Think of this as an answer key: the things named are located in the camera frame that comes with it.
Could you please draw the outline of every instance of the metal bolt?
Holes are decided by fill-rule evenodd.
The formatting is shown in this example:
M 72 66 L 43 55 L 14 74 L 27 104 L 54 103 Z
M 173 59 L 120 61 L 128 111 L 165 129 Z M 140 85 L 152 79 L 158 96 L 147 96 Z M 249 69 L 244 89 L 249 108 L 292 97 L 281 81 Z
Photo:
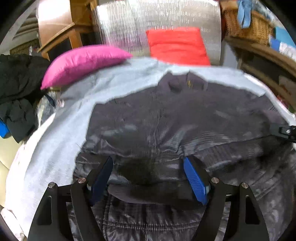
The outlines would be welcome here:
M 248 185 L 247 183 L 242 183 L 242 187 L 243 187 L 243 188 L 248 188 L 249 185 Z
M 213 183 L 218 183 L 218 182 L 219 182 L 219 179 L 216 178 L 216 177 L 213 177 L 213 178 L 211 179 L 211 181 L 212 181 Z
M 55 184 L 54 182 L 50 182 L 50 183 L 48 184 L 48 187 L 49 187 L 49 188 L 53 188 L 55 185 L 56 185 L 56 184 Z
M 85 177 L 81 177 L 81 178 L 79 178 L 78 179 L 78 183 L 85 183 L 85 181 L 86 181 L 86 178 Z

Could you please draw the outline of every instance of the blue gripper pad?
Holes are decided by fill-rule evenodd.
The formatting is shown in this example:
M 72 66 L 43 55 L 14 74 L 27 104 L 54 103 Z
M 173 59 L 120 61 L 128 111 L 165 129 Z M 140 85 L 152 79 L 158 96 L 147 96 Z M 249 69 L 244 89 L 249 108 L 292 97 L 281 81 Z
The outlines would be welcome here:
M 184 158 L 184 171 L 196 196 L 196 199 L 204 206 L 207 205 L 208 198 L 206 187 L 187 157 Z

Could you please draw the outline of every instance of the blue ribbon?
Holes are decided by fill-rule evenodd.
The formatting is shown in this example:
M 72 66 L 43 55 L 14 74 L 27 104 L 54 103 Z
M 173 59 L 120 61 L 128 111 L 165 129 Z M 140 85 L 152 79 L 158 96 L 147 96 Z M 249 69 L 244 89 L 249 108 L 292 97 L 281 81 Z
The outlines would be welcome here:
M 252 0 L 239 0 L 237 1 L 239 6 L 237 12 L 237 20 L 242 28 L 248 28 L 251 24 L 251 10 L 253 2 Z

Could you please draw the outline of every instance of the beige cushion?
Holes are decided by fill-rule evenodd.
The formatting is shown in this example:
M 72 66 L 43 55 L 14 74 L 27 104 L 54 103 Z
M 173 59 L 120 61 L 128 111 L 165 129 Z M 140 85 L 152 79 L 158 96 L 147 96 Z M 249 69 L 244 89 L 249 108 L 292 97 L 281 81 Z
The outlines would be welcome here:
M 0 205 L 4 207 L 6 177 L 20 144 L 13 137 L 0 137 Z

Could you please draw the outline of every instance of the pink pillow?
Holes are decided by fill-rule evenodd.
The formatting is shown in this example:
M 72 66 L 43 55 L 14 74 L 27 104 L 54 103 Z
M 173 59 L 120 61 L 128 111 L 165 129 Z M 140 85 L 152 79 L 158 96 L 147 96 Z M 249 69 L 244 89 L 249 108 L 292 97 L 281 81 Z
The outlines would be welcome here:
M 51 63 L 43 77 L 41 89 L 71 84 L 97 69 L 119 64 L 131 57 L 128 52 L 107 45 L 75 48 Z

